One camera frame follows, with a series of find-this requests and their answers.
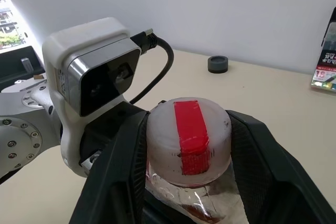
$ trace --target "product box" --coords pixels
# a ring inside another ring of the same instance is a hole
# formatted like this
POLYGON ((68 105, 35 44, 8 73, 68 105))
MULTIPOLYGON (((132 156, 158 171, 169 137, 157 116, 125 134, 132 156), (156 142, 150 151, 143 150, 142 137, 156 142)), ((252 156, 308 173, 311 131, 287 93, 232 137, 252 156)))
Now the product box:
POLYGON ((329 21, 322 46, 311 86, 336 92, 336 8, 329 21))

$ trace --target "beige table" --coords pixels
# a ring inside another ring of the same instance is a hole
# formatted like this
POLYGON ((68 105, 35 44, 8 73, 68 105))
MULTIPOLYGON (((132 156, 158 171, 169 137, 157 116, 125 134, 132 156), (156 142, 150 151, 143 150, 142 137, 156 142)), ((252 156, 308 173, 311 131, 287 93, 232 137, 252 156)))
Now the beige table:
MULTIPOLYGON (((127 99, 138 94, 166 61, 162 49, 141 57, 127 99)), ((254 116, 306 169, 336 209, 336 97, 310 90, 310 75, 231 61, 229 72, 207 71, 207 57, 175 51, 171 71, 137 103, 152 109, 177 97, 211 99, 254 116)), ((0 186, 0 223, 68 223, 85 179, 63 164, 59 147, 42 153, 0 186)))

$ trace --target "black rubber cap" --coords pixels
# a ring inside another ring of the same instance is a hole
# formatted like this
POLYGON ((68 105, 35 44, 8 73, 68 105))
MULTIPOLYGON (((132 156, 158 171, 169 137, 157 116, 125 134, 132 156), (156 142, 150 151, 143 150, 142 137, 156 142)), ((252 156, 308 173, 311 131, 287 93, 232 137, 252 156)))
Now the black rubber cap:
POLYGON ((208 59, 210 73, 225 73, 229 67, 229 59, 225 56, 212 56, 208 59))

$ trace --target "screw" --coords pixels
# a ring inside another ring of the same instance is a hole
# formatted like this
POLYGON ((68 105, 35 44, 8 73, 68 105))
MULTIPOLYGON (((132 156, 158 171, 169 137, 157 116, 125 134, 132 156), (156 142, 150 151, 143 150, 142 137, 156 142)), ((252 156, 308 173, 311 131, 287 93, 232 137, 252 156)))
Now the screw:
POLYGON ((14 158, 14 157, 16 157, 17 155, 16 155, 16 153, 10 153, 9 155, 8 155, 8 158, 14 158))
POLYGON ((14 147, 16 145, 16 142, 15 141, 10 141, 8 142, 8 147, 14 147))
POLYGON ((5 120, 2 120, 2 123, 5 125, 10 125, 12 121, 10 119, 5 119, 5 120))
POLYGON ((31 136, 31 137, 37 137, 37 136, 38 136, 38 133, 37 133, 36 131, 34 131, 34 132, 31 133, 30 136, 31 136))

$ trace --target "black cable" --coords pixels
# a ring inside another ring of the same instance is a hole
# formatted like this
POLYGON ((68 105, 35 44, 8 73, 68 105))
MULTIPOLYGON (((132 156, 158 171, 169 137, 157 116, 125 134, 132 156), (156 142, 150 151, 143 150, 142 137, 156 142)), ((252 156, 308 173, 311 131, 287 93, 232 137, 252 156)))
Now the black cable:
POLYGON ((158 76, 155 77, 155 79, 149 83, 149 85, 140 92, 140 94, 138 94, 136 97, 134 97, 130 103, 131 104, 135 104, 136 102, 138 102, 141 98, 143 98, 152 88, 154 88, 154 86, 161 81, 161 79, 166 75, 166 73, 169 71, 169 69, 171 68, 173 62, 174 62, 174 52, 173 49, 171 48, 171 46, 164 41, 163 39, 157 37, 157 43, 158 46, 162 47, 166 52, 167 52, 167 63, 164 66, 164 68, 162 69, 162 71, 158 74, 158 76))
POLYGON ((2 176, 0 178, 0 185, 3 183, 3 182, 6 182, 8 179, 10 179, 13 175, 15 175, 20 169, 17 169, 17 170, 13 170, 11 172, 8 172, 6 175, 2 176))

